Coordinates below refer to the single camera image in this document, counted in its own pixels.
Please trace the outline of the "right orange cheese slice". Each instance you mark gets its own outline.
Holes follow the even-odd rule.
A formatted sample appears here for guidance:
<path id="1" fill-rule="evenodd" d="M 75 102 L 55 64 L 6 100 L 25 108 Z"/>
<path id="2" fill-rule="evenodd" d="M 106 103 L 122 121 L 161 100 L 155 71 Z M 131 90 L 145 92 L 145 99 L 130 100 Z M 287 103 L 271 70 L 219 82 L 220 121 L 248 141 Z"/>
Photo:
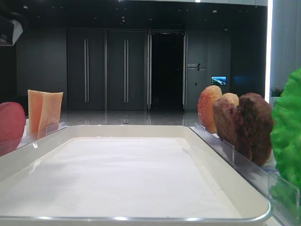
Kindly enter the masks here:
<path id="1" fill-rule="evenodd" d="M 40 124 L 38 131 L 44 130 L 51 124 L 59 124 L 63 92 L 44 92 L 41 110 Z"/>

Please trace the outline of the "clear patty holder rail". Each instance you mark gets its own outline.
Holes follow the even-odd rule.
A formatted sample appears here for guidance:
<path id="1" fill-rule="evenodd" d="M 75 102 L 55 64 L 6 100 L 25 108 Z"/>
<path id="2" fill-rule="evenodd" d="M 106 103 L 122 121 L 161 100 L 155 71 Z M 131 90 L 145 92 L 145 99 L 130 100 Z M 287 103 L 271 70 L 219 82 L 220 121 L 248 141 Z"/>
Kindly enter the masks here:
<path id="1" fill-rule="evenodd" d="M 226 147 L 227 153 L 232 153 L 232 150 L 234 148 L 233 145 L 231 145 L 227 141 L 222 141 L 216 133 L 213 133 L 212 136 L 215 137 L 216 140 L 219 140 L 222 145 Z M 261 166 L 261 168 L 266 172 L 274 172 L 276 174 L 279 174 L 278 170 L 276 169 L 276 160 L 273 151 L 271 151 L 270 157 L 268 158 L 266 163 Z"/>

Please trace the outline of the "bread slice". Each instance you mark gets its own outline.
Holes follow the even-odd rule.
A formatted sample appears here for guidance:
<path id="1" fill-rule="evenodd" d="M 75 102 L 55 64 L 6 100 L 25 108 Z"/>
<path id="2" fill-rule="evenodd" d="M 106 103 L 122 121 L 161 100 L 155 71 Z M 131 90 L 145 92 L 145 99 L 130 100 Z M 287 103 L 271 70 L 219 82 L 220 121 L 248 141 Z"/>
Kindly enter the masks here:
<path id="1" fill-rule="evenodd" d="M 235 106 L 239 105 L 239 98 L 237 94 L 234 93 L 224 93 L 222 97 L 226 98 L 230 103 L 234 104 Z"/>
<path id="2" fill-rule="evenodd" d="M 198 117 L 210 133 L 216 133 L 216 126 L 213 118 L 213 105 L 222 97 L 222 90 L 216 85 L 206 87 L 200 94 L 198 100 Z"/>

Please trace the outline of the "front bread slice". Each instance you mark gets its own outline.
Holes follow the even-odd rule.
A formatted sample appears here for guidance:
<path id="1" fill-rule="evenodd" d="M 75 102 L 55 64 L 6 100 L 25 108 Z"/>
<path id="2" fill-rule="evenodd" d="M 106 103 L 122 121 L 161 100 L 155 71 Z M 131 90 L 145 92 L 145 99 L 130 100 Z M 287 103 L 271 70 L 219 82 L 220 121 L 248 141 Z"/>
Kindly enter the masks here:
<path id="1" fill-rule="evenodd" d="M 230 103 L 234 104 L 235 106 L 239 105 L 239 98 L 237 94 L 234 93 L 224 93 L 222 97 L 226 98 Z"/>

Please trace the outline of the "middle dark double door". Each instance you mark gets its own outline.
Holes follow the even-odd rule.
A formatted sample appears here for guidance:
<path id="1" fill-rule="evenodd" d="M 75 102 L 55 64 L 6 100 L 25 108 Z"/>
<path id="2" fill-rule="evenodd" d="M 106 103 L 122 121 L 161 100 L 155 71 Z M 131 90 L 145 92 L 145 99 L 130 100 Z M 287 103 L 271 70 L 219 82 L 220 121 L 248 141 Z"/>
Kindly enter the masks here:
<path id="1" fill-rule="evenodd" d="M 144 32 L 108 31 L 108 110 L 144 110 Z"/>

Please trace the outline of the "left dark double door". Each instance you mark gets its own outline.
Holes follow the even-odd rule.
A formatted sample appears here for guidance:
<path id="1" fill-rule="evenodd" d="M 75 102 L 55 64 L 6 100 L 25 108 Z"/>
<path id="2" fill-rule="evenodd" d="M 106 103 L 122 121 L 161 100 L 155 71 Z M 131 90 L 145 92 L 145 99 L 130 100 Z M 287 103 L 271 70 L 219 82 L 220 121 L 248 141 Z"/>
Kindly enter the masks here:
<path id="1" fill-rule="evenodd" d="M 104 31 L 67 31 L 68 109 L 105 109 Z"/>

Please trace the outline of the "small wall display screen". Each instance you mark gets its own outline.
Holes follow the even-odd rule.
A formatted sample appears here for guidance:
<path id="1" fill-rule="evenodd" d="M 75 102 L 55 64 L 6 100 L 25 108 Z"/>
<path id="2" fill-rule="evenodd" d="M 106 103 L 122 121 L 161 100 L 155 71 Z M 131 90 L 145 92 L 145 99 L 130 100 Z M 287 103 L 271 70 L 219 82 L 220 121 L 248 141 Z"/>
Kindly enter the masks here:
<path id="1" fill-rule="evenodd" d="M 227 84 L 226 76 L 212 76 L 211 77 L 211 85 L 226 86 L 226 84 Z"/>

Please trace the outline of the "front brown meat patty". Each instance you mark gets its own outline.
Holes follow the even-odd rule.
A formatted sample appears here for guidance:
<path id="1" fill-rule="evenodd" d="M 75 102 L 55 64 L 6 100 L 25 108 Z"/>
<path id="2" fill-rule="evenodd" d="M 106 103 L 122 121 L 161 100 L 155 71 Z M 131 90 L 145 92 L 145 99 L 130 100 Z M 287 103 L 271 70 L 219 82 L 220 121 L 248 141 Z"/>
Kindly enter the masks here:
<path id="1" fill-rule="evenodd" d="M 251 145 L 251 160 L 258 166 L 270 158 L 272 144 L 270 134 L 273 129 L 272 108 L 261 95 L 247 93 L 239 98 L 238 110 L 241 113 L 246 135 Z"/>

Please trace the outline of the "orange cheese slice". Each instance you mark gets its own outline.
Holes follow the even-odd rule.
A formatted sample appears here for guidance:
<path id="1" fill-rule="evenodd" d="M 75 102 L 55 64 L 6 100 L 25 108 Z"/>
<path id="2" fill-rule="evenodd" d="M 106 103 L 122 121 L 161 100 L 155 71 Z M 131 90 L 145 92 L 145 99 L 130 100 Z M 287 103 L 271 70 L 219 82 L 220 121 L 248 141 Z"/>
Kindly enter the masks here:
<path id="1" fill-rule="evenodd" d="M 36 134 L 39 129 L 44 92 L 27 90 L 28 92 L 28 117 L 29 132 Z"/>
<path id="2" fill-rule="evenodd" d="M 59 124 L 63 92 L 44 92 L 41 110 L 40 124 L 38 131 L 44 130 L 51 124 Z"/>

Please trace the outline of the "white serving tray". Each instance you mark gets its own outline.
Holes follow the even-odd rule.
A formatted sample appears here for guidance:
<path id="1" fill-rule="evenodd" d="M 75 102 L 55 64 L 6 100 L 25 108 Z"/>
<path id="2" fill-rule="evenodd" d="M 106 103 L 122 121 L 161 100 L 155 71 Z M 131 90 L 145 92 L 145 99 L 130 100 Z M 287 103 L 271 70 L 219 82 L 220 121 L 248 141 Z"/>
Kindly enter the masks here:
<path id="1" fill-rule="evenodd" d="M 184 126 L 68 126 L 0 159 L 3 226 L 262 226 L 270 201 Z"/>

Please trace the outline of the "green lettuce leaf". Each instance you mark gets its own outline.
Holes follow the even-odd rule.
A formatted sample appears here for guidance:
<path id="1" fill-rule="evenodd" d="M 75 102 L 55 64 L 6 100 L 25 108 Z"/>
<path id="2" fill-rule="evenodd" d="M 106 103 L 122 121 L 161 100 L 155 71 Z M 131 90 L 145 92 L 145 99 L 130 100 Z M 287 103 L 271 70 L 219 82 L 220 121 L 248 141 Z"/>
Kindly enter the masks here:
<path id="1" fill-rule="evenodd" d="M 301 190 L 301 69 L 292 72 L 272 111 L 271 142 L 280 176 Z"/>

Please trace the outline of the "brown meat patty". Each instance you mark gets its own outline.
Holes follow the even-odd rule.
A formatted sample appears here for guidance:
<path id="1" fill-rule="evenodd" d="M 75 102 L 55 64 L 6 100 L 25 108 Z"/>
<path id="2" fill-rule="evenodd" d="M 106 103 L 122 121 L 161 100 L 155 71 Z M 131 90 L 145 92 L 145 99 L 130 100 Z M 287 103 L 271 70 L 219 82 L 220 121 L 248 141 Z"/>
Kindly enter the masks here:
<path id="1" fill-rule="evenodd" d="M 251 160 L 258 166 L 270 158 L 272 144 L 270 134 L 273 129 L 272 108 L 261 95 L 247 93 L 239 98 L 238 110 L 241 113 L 246 135 L 251 145 Z"/>
<path id="2" fill-rule="evenodd" d="M 213 105 L 213 117 L 217 135 L 235 146 L 237 143 L 235 118 L 238 115 L 237 107 L 227 98 L 221 97 Z"/>

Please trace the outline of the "red tomato slice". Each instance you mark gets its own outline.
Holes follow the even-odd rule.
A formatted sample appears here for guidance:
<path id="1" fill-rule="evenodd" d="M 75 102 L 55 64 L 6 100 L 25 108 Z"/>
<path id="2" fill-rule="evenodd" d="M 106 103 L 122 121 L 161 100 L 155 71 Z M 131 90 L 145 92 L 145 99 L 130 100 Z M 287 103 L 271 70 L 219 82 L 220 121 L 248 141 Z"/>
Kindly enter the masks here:
<path id="1" fill-rule="evenodd" d="M 0 155 L 17 149 L 24 133 L 26 117 L 23 107 L 16 102 L 0 104 Z"/>

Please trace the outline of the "rear brown meat patty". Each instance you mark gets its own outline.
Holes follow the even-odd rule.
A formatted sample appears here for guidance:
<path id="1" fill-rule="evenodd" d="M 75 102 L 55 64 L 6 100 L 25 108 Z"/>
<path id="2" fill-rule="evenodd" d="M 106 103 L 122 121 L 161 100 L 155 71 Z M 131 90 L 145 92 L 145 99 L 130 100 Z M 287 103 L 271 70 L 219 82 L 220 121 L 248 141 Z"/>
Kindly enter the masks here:
<path id="1" fill-rule="evenodd" d="M 217 135 L 235 146 L 237 143 L 235 118 L 238 115 L 237 107 L 227 98 L 221 97 L 213 105 L 213 117 Z"/>

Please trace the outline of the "left orange cheese slice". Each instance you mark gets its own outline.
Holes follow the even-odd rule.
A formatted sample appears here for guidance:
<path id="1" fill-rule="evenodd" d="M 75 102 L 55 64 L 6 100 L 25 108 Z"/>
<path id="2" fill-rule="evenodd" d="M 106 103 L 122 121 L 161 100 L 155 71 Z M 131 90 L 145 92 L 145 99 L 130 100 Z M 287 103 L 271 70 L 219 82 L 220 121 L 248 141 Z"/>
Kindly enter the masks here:
<path id="1" fill-rule="evenodd" d="M 28 117 L 29 132 L 36 134 L 39 129 L 44 92 L 27 90 L 28 92 Z"/>

